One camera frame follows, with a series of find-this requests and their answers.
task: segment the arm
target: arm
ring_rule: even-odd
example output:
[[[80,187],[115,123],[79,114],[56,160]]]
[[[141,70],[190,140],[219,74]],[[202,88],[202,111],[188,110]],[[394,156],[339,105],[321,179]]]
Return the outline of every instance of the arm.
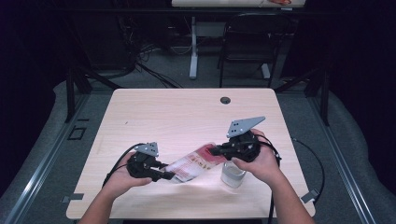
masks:
[[[252,131],[255,134],[264,135],[260,131]],[[274,153],[269,147],[262,146],[259,156],[253,162],[245,162],[237,158],[233,158],[233,162],[240,169],[251,172],[258,179],[268,184],[274,195],[274,204],[279,223],[315,223],[289,180],[277,166]]]
[[[133,153],[128,153],[120,162],[119,166],[126,164]],[[129,175],[126,167],[119,170],[108,179],[107,183],[93,199],[79,223],[104,223],[107,224],[110,217],[111,207],[114,201],[132,187],[145,186],[151,182],[151,178],[133,178]]]

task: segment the gray carpet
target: gray carpet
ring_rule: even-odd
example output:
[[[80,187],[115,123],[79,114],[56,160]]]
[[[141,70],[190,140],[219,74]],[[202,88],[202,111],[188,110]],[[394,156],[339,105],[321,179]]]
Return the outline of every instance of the gray carpet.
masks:
[[[219,85],[219,70],[217,66],[216,48],[200,48],[198,78],[189,79],[190,54],[176,55],[162,50],[150,53],[144,64],[154,71],[172,77],[184,88],[216,88]],[[229,76],[238,77],[238,68],[233,67]],[[125,77],[113,78],[117,84],[125,88],[163,88],[161,82],[145,72],[135,70]],[[233,86],[235,80],[229,80]],[[21,223],[73,223],[65,216],[67,203],[62,203],[63,196],[73,193],[82,171],[84,162],[91,149],[92,142],[99,128],[101,119],[111,96],[111,90],[103,84],[91,80],[93,92],[88,98],[78,95],[83,102],[78,114],[69,125],[86,129],[81,140],[64,140],[59,145],[59,153],[54,156],[50,172],[45,175],[45,181],[39,186],[33,202],[27,205],[22,214]],[[265,84],[254,80],[252,84]],[[281,85],[276,78],[273,87]],[[317,223],[361,223],[343,178],[334,163],[334,155],[321,123],[316,119],[316,109],[312,102],[302,93],[304,84],[294,87],[291,91],[277,95],[290,135],[310,146],[323,162],[326,174],[326,185],[316,204],[317,213],[314,218]],[[57,102],[53,108],[47,125],[37,140],[31,154],[0,200],[1,223],[5,223],[8,215],[27,186],[35,169],[42,162],[44,155],[52,150],[57,143],[57,136],[65,129],[66,118],[65,83],[56,87]],[[329,104],[329,122],[332,133],[345,156],[346,162],[361,188],[376,223],[396,223],[396,198],[378,182],[375,172],[367,160],[367,146],[359,127],[347,113],[342,103],[331,94]],[[310,189],[319,189],[322,175],[318,162],[312,153],[299,143],[294,143],[297,155],[302,165],[307,185]],[[111,220],[110,223],[121,223],[122,220]]]

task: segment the hand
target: hand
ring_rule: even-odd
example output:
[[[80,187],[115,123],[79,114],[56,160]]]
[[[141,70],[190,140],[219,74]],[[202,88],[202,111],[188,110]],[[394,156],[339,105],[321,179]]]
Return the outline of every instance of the hand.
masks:
[[[130,152],[122,158],[118,167],[125,165],[129,158],[134,155]],[[121,167],[108,179],[107,183],[103,186],[101,193],[104,193],[110,199],[115,200],[132,187],[145,186],[151,182],[151,178],[134,178],[131,177],[126,169],[126,166]]]
[[[256,129],[252,129],[251,131],[254,134],[265,136],[263,132]],[[263,137],[259,137],[259,140],[262,142],[267,141]],[[262,145],[259,156],[252,162],[245,162],[237,158],[232,158],[232,161],[237,167],[239,167],[239,169],[251,172],[256,176],[256,178],[264,181],[270,187],[274,183],[275,178],[282,175],[279,167],[277,166],[274,152],[268,146]]]

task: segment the human hand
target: human hand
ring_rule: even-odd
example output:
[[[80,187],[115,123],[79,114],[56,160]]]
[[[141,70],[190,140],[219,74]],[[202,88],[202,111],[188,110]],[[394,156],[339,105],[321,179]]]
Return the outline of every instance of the human hand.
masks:
[[[118,164],[118,167],[122,165],[124,166],[115,171],[113,175],[108,179],[106,184],[103,186],[101,190],[102,193],[110,197],[110,199],[115,200],[132,187],[145,186],[151,183],[152,180],[149,177],[134,178],[129,175],[125,164],[132,155],[134,155],[134,152],[130,152],[122,158],[122,160]]]
[[[263,132],[252,129],[254,134],[264,135]],[[259,140],[266,142],[267,140],[259,136]],[[251,172],[256,178],[268,184],[270,187],[274,183],[275,179],[281,175],[281,171],[276,163],[274,152],[268,146],[262,145],[259,156],[252,162],[242,161],[237,158],[232,158],[233,163],[241,169]]]

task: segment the forearm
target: forearm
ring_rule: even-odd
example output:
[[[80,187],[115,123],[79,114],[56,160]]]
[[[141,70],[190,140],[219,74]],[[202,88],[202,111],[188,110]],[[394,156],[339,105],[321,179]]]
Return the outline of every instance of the forearm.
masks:
[[[270,188],[274,194],[278,223],[315,223],[283,174],[278,175]]]
[[[112,197],[109,197],[104,192],[100,191],[79,223],[107,224],[114,200],[115,199]]]

